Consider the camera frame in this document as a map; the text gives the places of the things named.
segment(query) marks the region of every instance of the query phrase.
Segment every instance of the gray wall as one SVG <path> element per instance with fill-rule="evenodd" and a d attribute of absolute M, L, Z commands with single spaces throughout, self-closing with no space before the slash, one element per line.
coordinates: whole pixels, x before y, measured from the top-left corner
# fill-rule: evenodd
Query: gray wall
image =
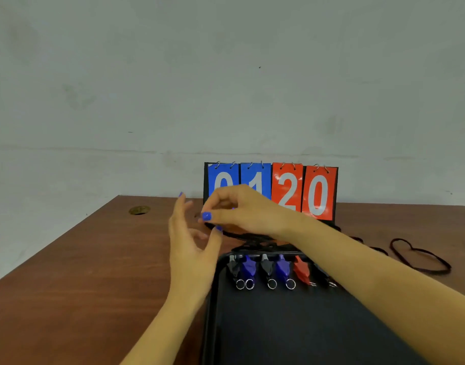
<path fill-rule="evenodd" d="M 465 0 L 0 0 L 0 277 L 219 160 L 465 205 Z"/>

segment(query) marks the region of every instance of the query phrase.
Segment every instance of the brown tabletop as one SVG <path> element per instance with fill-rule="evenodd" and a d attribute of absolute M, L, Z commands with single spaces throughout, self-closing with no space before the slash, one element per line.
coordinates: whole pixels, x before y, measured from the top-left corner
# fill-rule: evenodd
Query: brown tabletop
<path fill-rule="evenodd" d="M 167 219 L 175 199 L 118 196 L 0 280 L 0 364 L 119 364 L 162 306 L 169 283 Z M 191 225 L 201 207 L 195 201 Z M 150 212 L 131 215 L 134 206 Z M 453 265 L 443 282 L 465 294 L 465 207 L 339 203 L 336 224 L 389 251 L 393 238 Z M 222 251 L 239 241 L 226 239 Z M 433 258 L 400 250 L 414 265 Z M 176 363 L 197 364 L 203 309 Z"/>

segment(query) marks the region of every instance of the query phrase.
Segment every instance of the forearm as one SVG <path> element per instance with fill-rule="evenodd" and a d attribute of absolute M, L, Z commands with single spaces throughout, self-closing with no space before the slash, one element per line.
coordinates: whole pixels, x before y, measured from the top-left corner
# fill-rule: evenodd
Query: forearm
<path fill-rule="evenodd" d="M 173 364 L 199 307 L 199 304 L 168 297 L 121 365 Z"/>
<path fill-rule="evenodd" d="M 286 240 L 427 360 L 465 364 L 464 295 L 307 216 L 291 225 Z"/>

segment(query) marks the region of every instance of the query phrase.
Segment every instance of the left hand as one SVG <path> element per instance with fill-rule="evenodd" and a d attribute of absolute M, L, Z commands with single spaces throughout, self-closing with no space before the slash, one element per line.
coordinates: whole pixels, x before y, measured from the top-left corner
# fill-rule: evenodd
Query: left hand
<path fill-rule="evenodd" d="M 199 309 L 211 289 L 222 231 L 216 227 L 208 237 L 199 230 L 189 229 L 185 212 L 191 206 L 192 201 L 185 202 L 185 194 L 181 194 L 168 221 L 171 272 L 168 298 Z M 209 239 L 204 250 L 197 247 L 194 238 Z"/>

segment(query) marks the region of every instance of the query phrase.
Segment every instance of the white digit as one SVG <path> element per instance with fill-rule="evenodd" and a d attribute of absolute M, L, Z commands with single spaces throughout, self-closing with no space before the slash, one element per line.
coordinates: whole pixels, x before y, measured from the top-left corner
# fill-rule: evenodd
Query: white digit
<path fill-rule="evenodd" d="M 314 196 L 315 196 L 315 187 L 317 183 L 321 183 L 322 185 L 322 196 L 321 196 L 321 204 L 319 208 L 316 208 L 314 205 Z M 308 208 L 310 212 L 315 216 L 320 216 L 325 211 L 327 206 L 327 179 L 323 175 L 317 175 L 312 179 L 312 183 L 310 184 L 310 188 L 308 189 Z"/>
<path fill-rule="evenodd" d="M 228 186 L 232 185 L 232 177 L 229 173 L 226 172 L 220 172 L 217 174 L 217 177 L 215 178 L 215 184 L 214 184 L 214 189 L 220 188 L 221 187 L 221 182 L 222 180 L 225 179 Z"/>
<path fill-rule="evenodd" d="M 280 176 L 280 179 L 278 179 L 278 184 L 284 185 L 285 180 L 287 179 L 290 180 L 292 185 L 290 187 L 290 190 L 288 190 L 288 192 L 285 193 L 280 202 L 278 202 L 278 205 L 282 205 L 288 209 L 296 210 L 297 207 L 295 205 L 285 205 L 285 203 L 287 203 L 288 200 L 290 200 L 291 196 L 293 196 L 295 194 L 295 191 L 297 190 L 297 178 L 292 173 L 283 173 Z"/>
<path fill-rule="evenodd" d="M 253 188 L 254 186 L 256 186 L 256 190 L 262 194 L 263 185 L 261 184 L 261 172 L 257 172 L 251 182 L 249 182 L 249 187 Z"/>

